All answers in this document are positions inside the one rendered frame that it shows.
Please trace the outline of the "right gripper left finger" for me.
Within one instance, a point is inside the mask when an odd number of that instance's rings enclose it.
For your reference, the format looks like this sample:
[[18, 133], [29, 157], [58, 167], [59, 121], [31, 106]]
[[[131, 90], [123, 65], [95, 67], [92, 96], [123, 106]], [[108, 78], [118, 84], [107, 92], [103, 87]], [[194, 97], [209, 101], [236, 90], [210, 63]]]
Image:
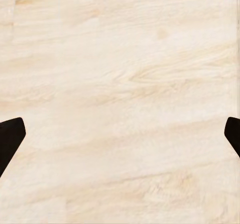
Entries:
[[0, 177], [25, 137], [22, 117], [0, 122]]

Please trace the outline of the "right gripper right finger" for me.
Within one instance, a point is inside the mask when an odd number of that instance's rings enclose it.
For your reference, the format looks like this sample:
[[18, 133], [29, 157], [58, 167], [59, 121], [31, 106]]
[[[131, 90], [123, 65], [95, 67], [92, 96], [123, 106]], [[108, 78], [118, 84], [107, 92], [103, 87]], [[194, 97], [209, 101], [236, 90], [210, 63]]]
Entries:
[[224, 135], [240, 157], [240, 119], [229, 117], [227, 119]]

